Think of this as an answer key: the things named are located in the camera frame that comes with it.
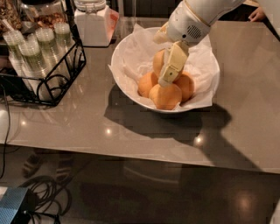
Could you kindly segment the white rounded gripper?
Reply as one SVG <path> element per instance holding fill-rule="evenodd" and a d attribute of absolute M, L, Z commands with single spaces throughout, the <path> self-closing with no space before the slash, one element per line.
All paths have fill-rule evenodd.
<path fill-rule="evenodd" d="M 160 86 L 167 87 L 179 77 L 189 56 L 189 45 L 199 43 L 209 31 L 210 26 L 193 11 L 187 1 L 182 1 L 177 6 L 168 23 L 165 23 L 153 37 L 153 41 L 157 44 L 169 40 L 175 42 L 164 50 L 164 64 L 158 78 Z"/>

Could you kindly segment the person hand at table edge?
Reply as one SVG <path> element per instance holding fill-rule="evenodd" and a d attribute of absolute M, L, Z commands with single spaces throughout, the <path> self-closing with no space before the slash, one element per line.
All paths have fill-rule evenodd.
<path fill-rule="evenodd" d="M 262 7 L 255 9 L 248 17 L 250 22 L 260 22 L 266 18 Z"/>

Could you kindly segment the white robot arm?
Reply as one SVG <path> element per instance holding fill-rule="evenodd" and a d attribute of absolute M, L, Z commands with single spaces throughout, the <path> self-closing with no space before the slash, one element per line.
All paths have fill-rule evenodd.
<path fill-rule="evenodd" d="M 196 46 L 219 18 L 242 4 L 256 7 L 248 17 L 250 22 L 267 18 L 280 35 L 280 0 L 182 0 L 154 36 L 155 43 L 172 42 L 164 52 L 159 84 L 171 85 L 186 63 L 189 48 Z"/>

